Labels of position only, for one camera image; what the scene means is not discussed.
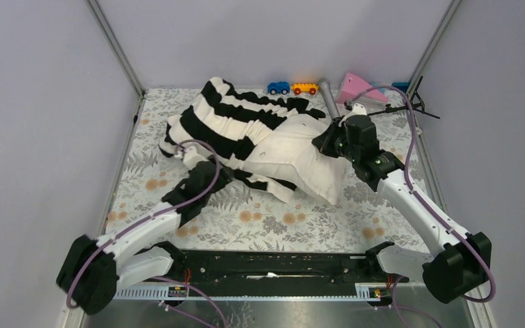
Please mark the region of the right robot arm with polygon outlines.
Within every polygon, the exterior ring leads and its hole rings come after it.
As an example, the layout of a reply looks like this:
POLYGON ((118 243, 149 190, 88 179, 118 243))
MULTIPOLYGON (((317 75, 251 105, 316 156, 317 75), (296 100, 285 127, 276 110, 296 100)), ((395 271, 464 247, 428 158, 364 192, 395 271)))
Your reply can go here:
POLYGON ((368 278, 380 282, 395 274, 421 280, 441 303, 466 297, 485 282, 495 287, 490 239, 482 232, 469 233, 412 182, 406 164, 380 148, 375 123, 367 115, 332 120, 312 144, 323 155, 348 160, 356 176, 403 215, 429 250, 378 246, 364 264, 368 278))

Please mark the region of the black white striped pillowcase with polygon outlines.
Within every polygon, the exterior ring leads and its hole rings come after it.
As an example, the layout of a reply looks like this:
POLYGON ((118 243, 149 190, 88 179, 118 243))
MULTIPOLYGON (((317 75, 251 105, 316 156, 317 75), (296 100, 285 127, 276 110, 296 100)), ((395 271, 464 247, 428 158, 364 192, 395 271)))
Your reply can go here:
POLYGON ((320 122, 326 116, 304 98, 268 98, 254 92, 238 92, 230 82, 213 77, 187 109, 167 118, 159 149, 165 156, 172 156, 182 141, 205 141, 215 149, 221 163, 234 172, 237 180, 289 202, 298 189, 295 184, 247 172, 242 166, 255 146, 271 131, 287 118, 303 114, 320 122))

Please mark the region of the cream white pillow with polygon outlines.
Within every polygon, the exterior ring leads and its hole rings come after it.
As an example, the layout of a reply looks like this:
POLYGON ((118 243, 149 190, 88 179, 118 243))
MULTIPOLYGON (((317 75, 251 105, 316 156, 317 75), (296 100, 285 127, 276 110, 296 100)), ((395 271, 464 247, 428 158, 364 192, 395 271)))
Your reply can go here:
POLYGON ((285 180, 329 204, 338 203, 348 162, 321 154, 312 140, 328 128, 309 115, 294 115, 258 143, 242 169, 285 180))

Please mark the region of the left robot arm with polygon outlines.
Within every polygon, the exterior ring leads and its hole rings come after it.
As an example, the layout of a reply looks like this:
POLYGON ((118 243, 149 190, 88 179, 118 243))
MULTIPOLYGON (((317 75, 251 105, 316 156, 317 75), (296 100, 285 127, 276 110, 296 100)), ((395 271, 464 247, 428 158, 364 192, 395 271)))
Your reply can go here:
POLYGON ((232 180, 232 174, 223 171, 218 154, 205 141, 182 141, 175 150, 191 166, 189 175, 149 213, 116 233, 97 238, 84 234, 73 241, 56 278, 66 293, 68 308, 96 314, 119 289, 149 278, 164 276, 175 281, 183 276, 183 260, 162 247, 142 248, 197 217, 210 196, 232 180))

